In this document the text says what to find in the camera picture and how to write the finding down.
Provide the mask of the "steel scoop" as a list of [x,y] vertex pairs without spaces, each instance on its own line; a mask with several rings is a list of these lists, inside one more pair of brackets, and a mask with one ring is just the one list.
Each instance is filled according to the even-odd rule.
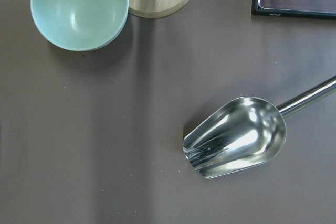
[[285,118],[334,92],[332,77],[279,106],[258,97],[236,98],[184,137],[183,152],[206,179],[264,164],[286,141]]

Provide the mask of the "light green bowl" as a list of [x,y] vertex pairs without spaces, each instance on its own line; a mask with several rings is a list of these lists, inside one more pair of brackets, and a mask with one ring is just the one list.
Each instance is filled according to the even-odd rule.
[[30,0],[39,32],[53,45],[91,51],[115,40],[125,26],[129,0]]

